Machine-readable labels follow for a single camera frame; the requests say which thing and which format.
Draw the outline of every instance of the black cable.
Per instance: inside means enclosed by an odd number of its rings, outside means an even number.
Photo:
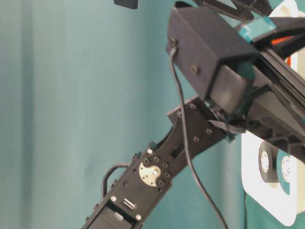
[[[173,74],[174,80],[177,84],[177,88],[178,88],[178,93],[180,96],[180,107],[181,107],[181,113],[182,113],[182,125],[183,125],[183,137],[184,137],[184,149],[185,149],[185,155],[186,155],[186,160],[187,160],[187,164],[191,169],[191,172],[193,174],[194,180],[196,182],[196,184],[199,186],[199,189],[202,191],[202,193],[204,194],[205,198],[208,200],[208,202],[210,203],[210,205],[213,207],[213,209],[216,212],[216,215],[218,216],[219,220],[222,222],[223,226],[225,229],[228,229],[228,226],[221,214],[221,212],[219,211],[219,209],[217,208],[217,206],[215,205],[215,203],[213,202],[213,200],[211,199],[210,195],[208,194],[208,192],[206,191],[205,187],[203,186],[200,178],[197,175],[197,172],[194,168],[194,165],[192,163],[192,159],[190,156],[190,152],[189,152],[189,142],[188,142],[188,132],[187,132],[187,125],[186,125],[186,117],[185,117],[185,107],[184,107],[184,98],[183,98],[183,91],[182,91],[182,87],[180,84],[180,81],[178,79],[178,76],[176,74],[176,70],[174,67],[174,63],[173,63],[173,59],[175,57],[177,53],[177,47],[173,47],[170,53],[170,68],[171,68],[171,72]]]
[[[116,165],[113,165],[105,174],[103,182],[102,182],[102,196],[103,198],[107,195],[107,181],[108,178],[111,176],[111,174],[118,168],[128,168],[130,166],[129,163],[119,163]]]

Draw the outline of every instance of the wire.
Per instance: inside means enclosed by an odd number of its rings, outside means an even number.
[[[103,198],[107,195],[107,181],[109,179],[109,177],[111,176],[111,174],[118,168],[128,168],[130,166],[129,163],[119,163],[119,164],[115,164],[113,165],[105,174],[103,182],[102,182],[102,196]]]
[[[171,50],[170,53],[170,68],[171,68],[171,72],[173,74],[175,83],[177,85],[177,89],[178,89],[178,93],[180,96],[180,107],[181,107],[181,113],[182,113],[182,125],[183,125],[183,137],[184,137],[184,149],[185,149],[185,155],[186,155],[186,160],[187,160],[187,164],[191,169],[191,172],[193,174],[194,180],[196,182],[196,184],[199,186],[199,189],[202,191],[202,193],[204,194],[205,198],[208,200],[208,202],[210,203],[210,205],[213,207],[213,209],[216,212],[217,217],[219,218],[219,220],[222,222],[223,226],[225,229],[228,229],[228,226],[221,214],[221,212],[219,211],[219,209],[217,208],[217,206],[215,205],[215,203],[213,202],[213,200],[211,199],[210,195],[208,194],[208,192],[206,191],[205,187],[203,186],[200,178],[198,177],[198,174],[194,168],[194,165],[192,163],[192,159],[190,156],[190,152],[189,152],[189,142],[188,142],[188,132],[187,132],[187,125],[186,125],[186,117],[185,117],[185,107],[184,107],[184,98],[183,98],[183,91],[182,91],[182,87],[180,84],[180,81],[178,79],[178,76],[176,74],[176,70],[174,67],[174,63],[173,63],[173,59],[175,57],[177,53],[177,47],[174,46]]]
[[[211,123],[213,126],[222,129],[226,132],[238,135],[238,134],[243,134],[245,133],[246,129],[238,127],[238,126],[234,126],[234,125],[229,125],[225,122],[221,122],[221,121],[216,121],[216,120],[208,120],[209,123]]]

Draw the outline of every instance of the teal tape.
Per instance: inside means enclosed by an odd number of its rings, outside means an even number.
[[[268,17],[262,17],[244,25],[239,31],[239,35],[250,43],[253,39],[274,29],[276,29],[276,25],[273,21]]]

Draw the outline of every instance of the black bracket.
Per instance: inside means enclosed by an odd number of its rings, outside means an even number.
[[[173,123],[159,144],[150,144],[122,174],[106,197],[94,208],[82,229],[139,229],[172,186],[172,179],[187,165],[180,109],[168,114]],[[215,120],[198,98],[186,105],[191,157],[217,144],[225,133],[207,120]]]

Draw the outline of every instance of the screw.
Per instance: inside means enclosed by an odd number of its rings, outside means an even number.
[[[163,180],[159,180],[159,185],[160,186],[164,186],[165,185],[165,182]]]
[[[194,142],[199,142],[199,141],[200,141],[199,137],[195,136],[194,137]]]
[[[156,175],[158,175],[158,174],[159,174],[159,172],[158,172],[158,170],[157,170],[157,169],[154,169],[154,170],[152,171],[152,174],[156,176]]]
[[[191,108],[192,110],[195,110],[195,109],[196,109],[196,105],[195,105],[195,104],[190,104],[190,108]]]
[[[210,128],[207,128],[207,129],[206,129],[206,133],[207,133],[208,135],[210,135],[211,133],[213,133],[213,130],[211,130]]]
[[[192,65],[192,66],[191,66],[191,72],[192,72],[193,74],[198,74],[198,73],[199,73],[199,68],[198,68],[198,66]]]
[[[144,159],[144,164],[147,164],[147,165],[148,165],[150,162],[151,162],[150,159],[148,159],[148,158],[145,158],[145,159]]]
[[[160,161],[160,158],[159,158],[158,156],[155,156],[155,157],[153,158],[153,160],[154,160],[155,162],[159,162],[159,161]]]
[[[147,150],[147,153],[148,153],[148,154],[152,154],[152,153],[153,153],[153,150],[149,148],[149,149]]]
[[[166,173],[164,173],[164,176],[165,176],[166,178],[170,178],[170,177],[171,177],[171,174],[170,174],[169,172],[166,172]]]
[[[163,168],[167,168],[168,164],[166,162],[163,162],[162,166],[163,166]]]
[[[182,113],[181,113],[181,111],[177,111],[177,116],[178,116],[179,118],[181,118],[181,117],[182,117]]]
[[[175,46],[177,46],[178,41],[175,38],[171,38],[170,39],[170,46],[173,48]]]
[[[112,202],[116,201],[116,197],[115,196],[112,196],[110,199],[111,199]]]
[[[137,221],[140,221],[142,219],[141,215],[136,215],[135,218],[137,219]]]

